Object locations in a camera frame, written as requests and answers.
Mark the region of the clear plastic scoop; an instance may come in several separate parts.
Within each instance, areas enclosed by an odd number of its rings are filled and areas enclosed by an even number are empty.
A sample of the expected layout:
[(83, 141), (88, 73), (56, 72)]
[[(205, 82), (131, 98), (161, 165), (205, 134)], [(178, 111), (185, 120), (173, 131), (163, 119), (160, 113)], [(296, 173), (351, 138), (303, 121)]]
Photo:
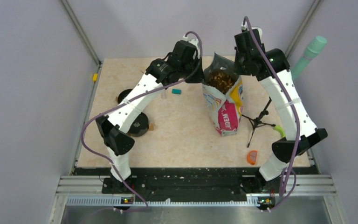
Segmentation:
[(167, 89), (163, 89), (162, 92), (161, 92), (161, 98), (163, 100), (166, 100), (167, 99)]

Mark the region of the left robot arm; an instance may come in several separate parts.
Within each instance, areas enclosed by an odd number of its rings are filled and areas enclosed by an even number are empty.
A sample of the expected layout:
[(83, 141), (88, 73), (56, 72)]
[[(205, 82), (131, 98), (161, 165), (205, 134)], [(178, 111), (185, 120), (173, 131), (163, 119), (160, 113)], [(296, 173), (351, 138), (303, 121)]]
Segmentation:
[(115, 110), (96, 119), (96, 125), (106, 145), (114, 178), (113, 187), (120, 193), (131, 187), (129, 151), (135, 141), (128, 134), (131, 125), (149, 103), (161, 92), (182, 82), (202, 81), (202, 50), (198, 39), (183, 38), (176, 42), (165, 59), (153, 60), (140, 81), (123, 98)]

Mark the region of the pet food bag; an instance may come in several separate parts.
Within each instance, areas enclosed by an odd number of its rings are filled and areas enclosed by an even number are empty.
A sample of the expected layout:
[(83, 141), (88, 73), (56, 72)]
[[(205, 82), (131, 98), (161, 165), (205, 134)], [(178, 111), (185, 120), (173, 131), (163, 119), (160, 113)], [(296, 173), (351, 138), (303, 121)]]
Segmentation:
[(243, 82), (234, 62), (217, 53), (204, 69), (203, 97), (209, 118), (221, 136), (237, 133), (243, 111)]

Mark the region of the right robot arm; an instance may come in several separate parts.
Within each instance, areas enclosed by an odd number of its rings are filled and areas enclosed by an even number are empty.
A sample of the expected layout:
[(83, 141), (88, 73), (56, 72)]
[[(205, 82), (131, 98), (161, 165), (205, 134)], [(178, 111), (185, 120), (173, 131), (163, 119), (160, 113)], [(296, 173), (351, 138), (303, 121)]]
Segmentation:
[(235, 35), (234, 68), (238, 75), (256, 77), (274, 104), (285, 131), (285, 137), (272, 144), (273, 153), (261, 165), (255, 179), (256, 189), (268, 192), (292, 158), (302, 155), (328, 134), (326, 129), (316, 126), (303, 106), (285, 54), (280, 49), (266, 51), (259, 32), (259, 28), (242, 28)]

